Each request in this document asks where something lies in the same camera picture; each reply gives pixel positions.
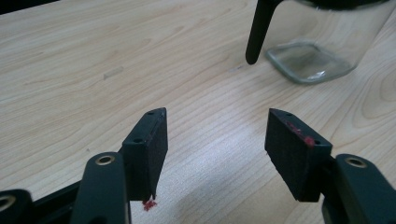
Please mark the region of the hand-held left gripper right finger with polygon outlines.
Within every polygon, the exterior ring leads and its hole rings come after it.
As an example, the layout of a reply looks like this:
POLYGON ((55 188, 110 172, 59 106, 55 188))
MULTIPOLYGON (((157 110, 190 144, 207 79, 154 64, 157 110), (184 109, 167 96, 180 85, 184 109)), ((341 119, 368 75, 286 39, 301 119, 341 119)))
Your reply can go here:
POLYGON ((290 112, 270 108, 264 149, 294 199, 317 202, 332 144, 290 112))

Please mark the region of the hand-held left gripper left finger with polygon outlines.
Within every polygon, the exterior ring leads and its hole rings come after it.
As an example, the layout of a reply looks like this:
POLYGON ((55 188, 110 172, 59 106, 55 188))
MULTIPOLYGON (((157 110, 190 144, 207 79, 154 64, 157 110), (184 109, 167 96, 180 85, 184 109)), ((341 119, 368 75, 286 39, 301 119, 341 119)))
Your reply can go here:
POLYGON ((122 142, 129 201, 148 201, 156 189, 168 150, 166 108, 146 112, 122 142))

